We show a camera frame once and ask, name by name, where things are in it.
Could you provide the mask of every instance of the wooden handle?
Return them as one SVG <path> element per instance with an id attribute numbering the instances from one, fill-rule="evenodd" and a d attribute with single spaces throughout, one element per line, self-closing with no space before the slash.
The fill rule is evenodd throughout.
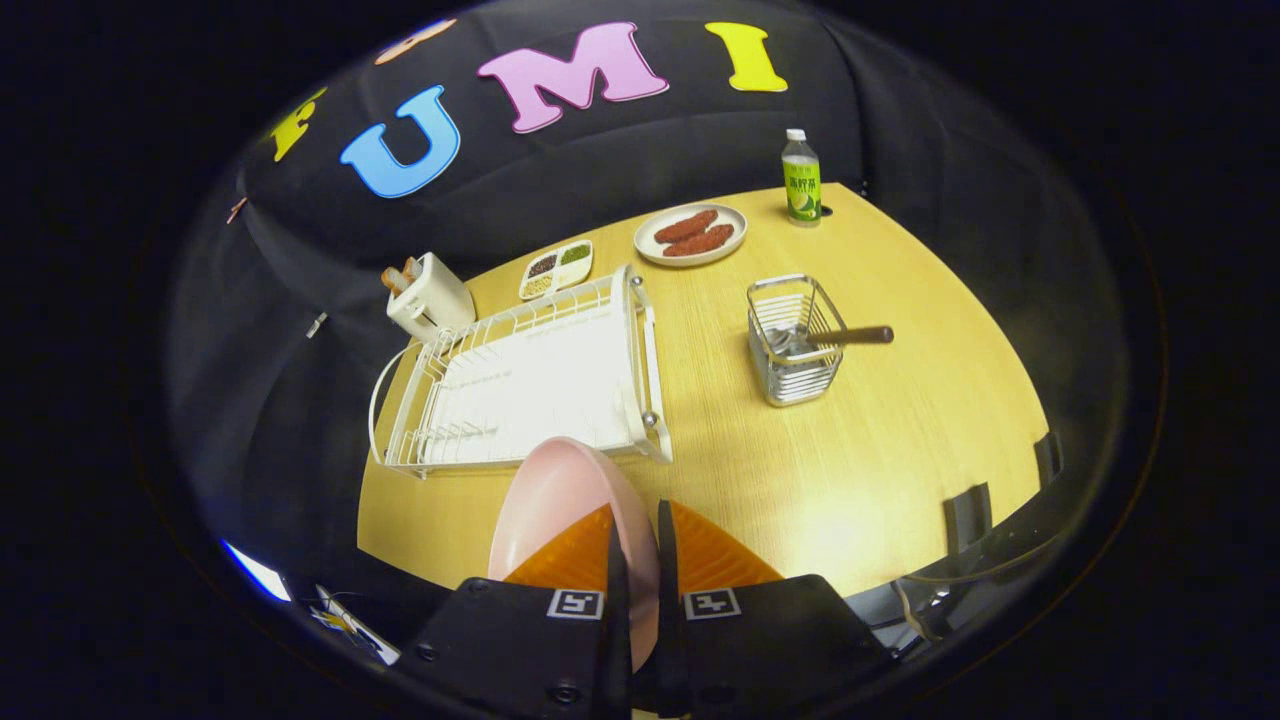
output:
<path id="1" fill-rule="evenodd" d="M 888 343 L 893 342 L 893 328 L 878 325 L 874 328 L 850 328 L 829 333 L 814 333 L 809 336 L 809 342 L 814 345 L 847 345 L 860 343 Z"/>

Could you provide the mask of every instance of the cable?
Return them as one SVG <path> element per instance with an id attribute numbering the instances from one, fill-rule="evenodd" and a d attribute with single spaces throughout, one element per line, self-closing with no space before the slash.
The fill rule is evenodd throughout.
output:
<path id="1" fill-rule="evenodd" d="M 988 568 L 988 569 L 986 569 L 986 570 L 983 570 L 980 573 L 974 573 L 973 575 L 963 575 L 960 578 L 923 578 L 920 575 L 911 574 L 911 575 L 902 575 L 902 579 L 904 580 L 913 580 L 913 582 L 916 582 L 916 583 L 924 583 L 924 584 L 929 584 L 929 585 L 950 585 L 952 583 L 972 583 L 973 580 L 980 580 L 983 578 L 989 578 L 991 575 L 997 575 L 1000 573 L 1004 573 L 1005 570 L 1009 570 L 1010 568 L 1015 568 L 1018 565 L 1021 565 L 1023 562 L 1027 562 L 1028 560 L 1030 560 L 1030 559 L 1036 557 L 1037 555 L 1039 555 L 1046 547 L 1053 544 L 1053 541 L 1056 541 L 1056 539 L 1057 539 L 1057 536 L 1055 534 L 1053 537 L 1051 537 L 1047 541 L 1042 542 L 1041 544 L 1038 544 L 1038 546 L 1028 550 L 1027 552 L 1019 555 L 1018 557 L 1015 557 L 1012 560 L 1006 560 L 1005 562 L 1001 562 L 1000 565 L 996 565 L 995 568 Z"/>
<path id="2" fill-rule="evenodd" d="M 902 601 L 902 620 L 905 620 L 906 624 L 910 625 L 911 629 L 915 630 L 922 638 L 929 641 L 931 643 L 941 641 L 942 638 L 934 634 L 927 623 L 915 616 L 915 611 L 911 610 L 911 601 L 906 597 L 906 591 L 902 589 L 902 585 L 900 585 L 897 580 L 893 580 L 890 583 L 890 587 L 893 588 L 899 600 Z"/>

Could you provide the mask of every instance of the blue letter u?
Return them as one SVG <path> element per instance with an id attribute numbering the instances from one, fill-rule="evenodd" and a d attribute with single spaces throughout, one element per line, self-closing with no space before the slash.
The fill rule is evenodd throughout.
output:
<path id="1" fill-rule="evenodd" d="M 383 132 L 387 129 L 383 123 L 360 133 L 338 159 L 356 168 L 360 179 L 381 197 L 403 197 L 420 190 L 449 167 L 462 142 L 458 127 L 440 105 L 442 92 L 444 92 L 443 86 L 429 87 L 410 97 L 396 110 L 397 118 L 413 118 L 431 143 L 426 155 L 417 163 L 402 165 L 392 155 L 390 147 L 383 142 Z"/>

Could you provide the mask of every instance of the dish rack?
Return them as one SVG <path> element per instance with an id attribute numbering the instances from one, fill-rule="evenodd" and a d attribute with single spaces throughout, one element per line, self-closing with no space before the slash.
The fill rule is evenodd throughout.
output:
<path id="1" fill-rule="evenodd" d="M 379 446 L 383 384 L 415 347 Z M 419 478 L 433 468 L 518 464 L 556 436 L 672 461 L 653 304 L 631 265 L 410 345 L 383 369 L 369 402 L 374 460 Z"/>

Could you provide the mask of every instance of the wire rack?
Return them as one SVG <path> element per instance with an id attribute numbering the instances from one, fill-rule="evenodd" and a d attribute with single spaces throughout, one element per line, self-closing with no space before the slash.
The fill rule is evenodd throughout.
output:
<path id="1" fill-rule="evenodd" d="M 379 446 L 383 384 L 415 348 Z M 417 477 L 440 466 L 516 464 L 557 436 L 602 452 L 672 460 L 653 304 L 631 265 L 411 345 L 388 363 L 369 405 L 375 461 Z"/>
<path id="2" fill-rule="evenodd" d="M 809 275 L 794 274 L 753 283 L 746 299 L 748 342 L 769 404 L 795 405 L 826 392 L 844 347 L 787 340 L 796 333 L 846 329 L 827 291 Z"/>

